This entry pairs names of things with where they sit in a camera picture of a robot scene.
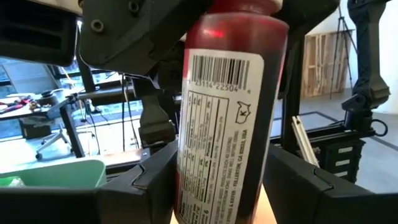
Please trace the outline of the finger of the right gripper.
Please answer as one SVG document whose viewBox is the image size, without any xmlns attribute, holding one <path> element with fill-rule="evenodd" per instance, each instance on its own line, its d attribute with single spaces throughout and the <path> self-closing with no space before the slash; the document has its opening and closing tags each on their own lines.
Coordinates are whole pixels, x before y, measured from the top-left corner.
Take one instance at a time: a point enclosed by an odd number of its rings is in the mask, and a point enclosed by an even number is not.
<svg viewBox="0 0 398 224">
<path fill-rule="evenodd" d="M 330 16 L 339 0 L 285 0 L 279 19 L 289 25 L 288 42 L 296 42 Z"/>
<path fill-rule="evenodd" d="M 139 120 L 139 135 L 143 146 L 175 140 L 175 126 L 160 102 L 164 91 L 155 87 L 149 78 L 133 79 L 135 96 L 141 100 L 142 113 Z"/>
</svg>

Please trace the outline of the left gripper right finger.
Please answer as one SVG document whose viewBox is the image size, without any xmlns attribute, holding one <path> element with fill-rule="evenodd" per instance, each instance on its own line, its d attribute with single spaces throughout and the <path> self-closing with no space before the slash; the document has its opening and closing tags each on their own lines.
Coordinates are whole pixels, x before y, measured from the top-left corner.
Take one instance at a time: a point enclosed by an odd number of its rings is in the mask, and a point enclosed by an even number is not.
<svg viewBox="0 0 398 224">
<path fill-rule="evenodd" d="M 397 194 L 375 194 L 274 145 L 263 184 L 277 223 L 397 224 Z"/>
</svg>

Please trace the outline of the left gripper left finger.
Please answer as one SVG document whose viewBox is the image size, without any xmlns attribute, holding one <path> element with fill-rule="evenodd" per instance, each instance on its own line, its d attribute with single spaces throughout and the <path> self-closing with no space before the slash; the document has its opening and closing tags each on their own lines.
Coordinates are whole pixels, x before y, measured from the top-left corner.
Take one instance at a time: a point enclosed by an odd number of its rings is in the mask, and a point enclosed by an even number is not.
<svg viewBox="0 0 398 224">
<path fill-rule="evenodd" d="M 109 224 L 170 223 L 175 200 L 178 141 L 99 188 L 99 219 Z"/>
</svg>

